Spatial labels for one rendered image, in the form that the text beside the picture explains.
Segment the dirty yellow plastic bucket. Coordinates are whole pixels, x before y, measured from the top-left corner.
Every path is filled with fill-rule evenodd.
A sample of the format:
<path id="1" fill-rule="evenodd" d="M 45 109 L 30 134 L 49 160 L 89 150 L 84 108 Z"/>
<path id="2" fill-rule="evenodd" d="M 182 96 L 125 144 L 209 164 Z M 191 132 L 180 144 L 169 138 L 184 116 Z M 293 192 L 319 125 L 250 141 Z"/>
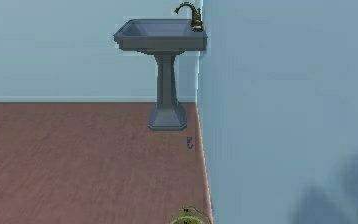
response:
<path id="1" fill-rule="evenodd" d="M 169 224 L 213 224 L 213 222 L 206 213 L 196 207 L 183 206 L 179 209 L 179 215 Z"/>

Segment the brass faucet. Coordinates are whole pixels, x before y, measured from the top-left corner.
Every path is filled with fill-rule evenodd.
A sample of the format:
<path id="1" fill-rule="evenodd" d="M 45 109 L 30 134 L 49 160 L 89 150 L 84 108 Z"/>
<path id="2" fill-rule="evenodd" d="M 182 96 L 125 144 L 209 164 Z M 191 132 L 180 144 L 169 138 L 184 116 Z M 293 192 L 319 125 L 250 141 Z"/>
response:
<path id="1" fill-rule="evenodd" d="M 194 4 L 191 2 L 183 2 L 174 10 L 174 12 L 176 14 L 178 14 L 180 9 L 183 7 L 189 7 L 191 9 L 192 16 L 191 16 L 190 26 L 192 27 L 192 30 L 194 32 L 202 32 L 203 31 L 203 22 L 201 19 L 201 9 L 196 8 L 194 6 Z"/>

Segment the grey pedestal sink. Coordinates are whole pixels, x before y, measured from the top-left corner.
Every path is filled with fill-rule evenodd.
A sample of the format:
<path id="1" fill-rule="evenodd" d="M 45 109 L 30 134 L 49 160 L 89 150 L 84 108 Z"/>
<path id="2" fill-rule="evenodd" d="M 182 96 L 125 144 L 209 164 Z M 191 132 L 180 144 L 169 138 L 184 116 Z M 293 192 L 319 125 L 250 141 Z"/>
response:
<path id="1" fill-rule="evenodd" d="M 177 99 L 174 62 L 186 51 L 204 51 L 205 31 L 195 32 L 190 19 L 131 19 L 114 35 L 123 51 L 152 55 L 157 63 L 157 100 L 150 110 L 148 127 L 157 131 L 181 131 L 187 113 Z"/>

